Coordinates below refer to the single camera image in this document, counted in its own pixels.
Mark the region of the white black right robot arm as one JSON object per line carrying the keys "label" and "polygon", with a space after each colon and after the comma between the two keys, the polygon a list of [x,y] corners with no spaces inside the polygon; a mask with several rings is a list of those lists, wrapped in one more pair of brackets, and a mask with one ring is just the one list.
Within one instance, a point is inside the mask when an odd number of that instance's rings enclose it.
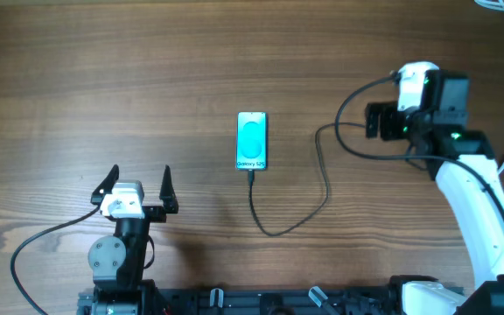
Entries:
{"label": "white black right robot arm", "polygon": [[485,134],[467,129],[469,79],[430,62],[393,74],[399,97],[366,107],[366,136],[406,140],[454,212],[472,263],[475,292],[434,280],[402,280],[402,314],[504,314],[504,191]]}

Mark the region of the teal screen Galaxy smartphone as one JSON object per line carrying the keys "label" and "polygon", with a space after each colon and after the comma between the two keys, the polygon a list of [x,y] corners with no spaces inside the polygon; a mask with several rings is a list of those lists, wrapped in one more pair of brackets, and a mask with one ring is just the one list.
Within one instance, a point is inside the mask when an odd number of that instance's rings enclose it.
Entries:
{"label": "teal screen Galaxy smartphone", "polygon": [[268,117],[265,112],[237,115],[235,167],[240,171],[265,170],[268,166]]}

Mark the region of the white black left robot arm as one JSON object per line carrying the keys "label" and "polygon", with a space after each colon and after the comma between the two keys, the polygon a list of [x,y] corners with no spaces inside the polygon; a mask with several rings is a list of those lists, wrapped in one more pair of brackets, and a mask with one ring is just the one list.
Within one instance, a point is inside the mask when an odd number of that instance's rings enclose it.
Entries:
{"label": "white black left robot arm", "polygon": [[152,223],[165,223],[168,214],[179,211],[172,185],[171,168],[164,168],[159,192],[161,204],[144,204],[143,184],[138,180],[121,181],[119,166],[94,189],[90,202],[106,219],[115,223],[115,232],[91,246],[87,260],[93,272],[93,294],[81,297],[79,314],[167,314],[169,305],[154,281],[144,280],[144,270],[154,260],[146,258]]}

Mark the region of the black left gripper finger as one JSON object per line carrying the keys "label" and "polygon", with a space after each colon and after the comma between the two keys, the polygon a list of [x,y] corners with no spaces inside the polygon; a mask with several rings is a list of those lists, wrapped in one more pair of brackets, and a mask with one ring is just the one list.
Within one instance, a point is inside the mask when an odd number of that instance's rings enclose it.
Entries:
{"label": "black left gripper finger", "polygon": [[172,172],[169,165],[164,168],[159,199],[163,202],[163,209],[166,214],[177,214],[179,203],[172,184]]}
{"label": "black left gripper finger", "polygon": [[91,194],[90,203],[100,205],[104,197],[112,192],[112,188],[119,179],[119,166],[114,164],[106,178],[94,189]]}

